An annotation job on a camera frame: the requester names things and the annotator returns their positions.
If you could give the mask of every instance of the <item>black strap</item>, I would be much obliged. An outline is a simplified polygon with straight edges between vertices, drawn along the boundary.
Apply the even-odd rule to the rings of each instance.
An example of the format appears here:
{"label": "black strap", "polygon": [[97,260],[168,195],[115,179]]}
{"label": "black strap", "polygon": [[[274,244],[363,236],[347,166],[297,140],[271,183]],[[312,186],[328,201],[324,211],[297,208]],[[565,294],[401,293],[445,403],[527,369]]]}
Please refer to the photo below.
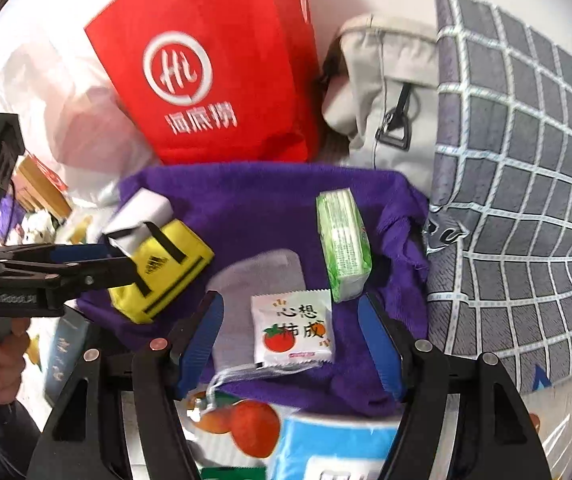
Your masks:
{"label": "black strap", "polygon": [[[175,245],[172,243],[170,238],[168,238],[160,229],[157,227],[153,222],[142,222],[141,225],[145,225],[148,230],[150,231],[150,235],[157,240],[159,245],[170,255],[170,257],[175,260],[178,264],[182,264],[182,262],[187,258],[187,256]],[[140,226],[137,225],[135,227],[129,227],[127,229],[121,229],[119,231],[114,231],[112,233],[106,233],[107,238],[117,239],[123,238],[130,234],[133,234]],[[151,288],[146,284],[144,279],[137,273],[135,280],[133,281],[134,285],[139,289],[141,295],[146,298],[149,294],[153,291]]]}
{"label": "black strap", "polygon": [[[375,137],[379,142],[394,146],[404,152],[408,151],[411,138],[411,127],[406,113],[411,86],[410,83],[404,83],[402,91],[399,94],[399,99],[397,100],[397,106],[386,112],[382,125],[378,128],[377,133],[375,133]],[[404,131],[403,137],[399,138],[391,135],[391,132],[400,129]]]}
{"label": "black strap", "polygon": [[162,232],[162,229],[153,224],[153,222],[142,223],[148,228],[151,236],[159,242],[159,245],[161,245],[178,264],[181,264],[187,258],[187,256],[170,241],[170,238]]}

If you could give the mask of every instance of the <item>purple towel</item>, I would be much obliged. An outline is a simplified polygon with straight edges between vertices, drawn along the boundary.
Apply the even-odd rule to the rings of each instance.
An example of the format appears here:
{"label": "purple towel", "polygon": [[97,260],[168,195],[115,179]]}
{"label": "purple towel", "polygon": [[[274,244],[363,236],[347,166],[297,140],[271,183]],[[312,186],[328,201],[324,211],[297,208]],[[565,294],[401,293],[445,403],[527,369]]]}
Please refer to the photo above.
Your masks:
{"label": "purple towel", "polygon": [[7,232],[10,232],[17,224],[21,224],[22,220],[26,216],[25,209],[15,202],[13,207],[13,197],[11,195],[6,195],[0,201],[0,240],[5,242],[4,236]]}
{"label": "purple towel", "polygon": [[[295,251],[306,286],[328,288],[315,198],[322,191],[346,187],[351,188],[362,214],[373,253],[367,286],[380,291],[388,313],[402,320],[415,337],[426,337],[428,263],[411,231],[424,223],[428,204],[402,174],[259,162],[167,166],[149,168],[125,180],[122,202],[141,187],[168,197],[175,217],[213,249],[215,258],[150,325],[135,325],[111,308],[105,291],[80,298],[80,309],[112,329],[130,348],[165,335],[176,319],[188,316],[213,274],[265,251]],[[316,413],[393,413],[395,403],[381,387],[360,330],[356,301],[333,305],[333,326],[334,364],[279,379],[231,383],[224,389]],[[212,374],[210,363],[202,380],[207,382]]]}

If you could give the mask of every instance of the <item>plastic packaging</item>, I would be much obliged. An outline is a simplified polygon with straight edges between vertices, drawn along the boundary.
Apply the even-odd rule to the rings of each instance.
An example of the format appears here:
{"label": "plastic packaging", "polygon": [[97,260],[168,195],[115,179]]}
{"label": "plastic packaging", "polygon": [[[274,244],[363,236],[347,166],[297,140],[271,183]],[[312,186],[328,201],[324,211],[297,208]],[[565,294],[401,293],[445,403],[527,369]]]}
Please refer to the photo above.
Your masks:
{"label": "plastic packaging", "polygon": [[350,189],[317,197],[317,224],[335,303],[362,293],[372,269],[370,245]]}
{"label": "plastic packaging", "polygon": [[399,417],[368,420],[296,413],[282,423],[272,480],[376,480]]}
{"label": "plastic packaging", "polygon": [[201,471],[204,480],[264,480],[265,467],[205,467]]}
{"label": "plastic packaging", "polygon": [[57,229],[55,243],[69,244],[76,228],[88,217],[91,222],[86,229],[86,243],[95,244],[102,235],[102,229],[115,214],[117,205],[106,207],[76,207],[66,219],[66,223]]}
{"label": "plastic packaging", "polygon": [[[122,394],[122,407],[128,456],[135,468],[145,462],[131,392]],[[203,388],[176,401],[175,407],[192,457],[200,469],[270,467],[284,421],[297,411],[222,392],[217,393],[213,407],[206,402]],[[268,443],[272,453],[259,457],[258,454],[266,454],[266,449],[257,449],[257,441],[264,441],[262,446]]]}
{"label": "plastic packaging", "polygon": [[255,362],[265,366],[333,360],[329,290],[253,296]]}
{"label": "plastic packaging", "polygon": [[207,396],[214,405],[217,389],[225,383],[281,377],[321,366],[321,362],[262,366],[255,364],[255,327],[251,298],[290,290],[304,290],[300,257],[277,249],[240,260],[216,273],[205,290],[216,290],[226,306],[220,333],[213,345],[215,368]]}
{"label": "plastic packaging", "polygon": [[77,205],[117,202],[121,179],[157,163],[99,63],[64,62],[46,38],[10,55],[0,101],[19,115],[26,150],[57,174]]}

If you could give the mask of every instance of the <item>finger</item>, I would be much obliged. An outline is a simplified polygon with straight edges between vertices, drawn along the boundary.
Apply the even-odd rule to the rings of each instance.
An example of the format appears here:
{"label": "finger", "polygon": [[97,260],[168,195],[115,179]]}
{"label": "finger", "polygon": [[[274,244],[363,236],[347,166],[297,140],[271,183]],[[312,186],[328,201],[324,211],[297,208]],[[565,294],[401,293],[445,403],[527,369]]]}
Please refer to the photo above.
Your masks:
{"label": "finger", "polygon": [[11,331],[16,336],[21,336],[28,330],[28,327],[31,325],[31,320],[27,317],[14,317],[10,323]]}
{"label": "finger", "polygon": [[15,384],[22,377],[24,368],[26,361],[23,359],[12,367],[0,367],[0,392]]}
{"label": "finger", "polygon": [[28,334],[9,335],[0,343],[0,366],[13,366],[22,358],[31,340]]}
{"label": "finger", "polygon": [[17,398],[17,394],[19,393],[19,387],[22,385],[22,381],[18,380],[5,389],[3,392],[0,392],[0,404],[10,404]]}

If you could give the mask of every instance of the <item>gray plaid pillow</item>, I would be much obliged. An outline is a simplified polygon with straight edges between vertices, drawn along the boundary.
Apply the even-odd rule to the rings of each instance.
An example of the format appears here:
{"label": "gray plaid pillow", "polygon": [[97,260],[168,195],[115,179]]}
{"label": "gray plaid pillow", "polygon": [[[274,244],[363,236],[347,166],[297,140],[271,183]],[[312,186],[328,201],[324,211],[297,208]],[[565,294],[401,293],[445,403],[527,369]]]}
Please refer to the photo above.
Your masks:
{"label": "gray plaid pillow", "polygon": [[526,393],[572,374],[572,56],[492,4],[436,5],[429,338]]}

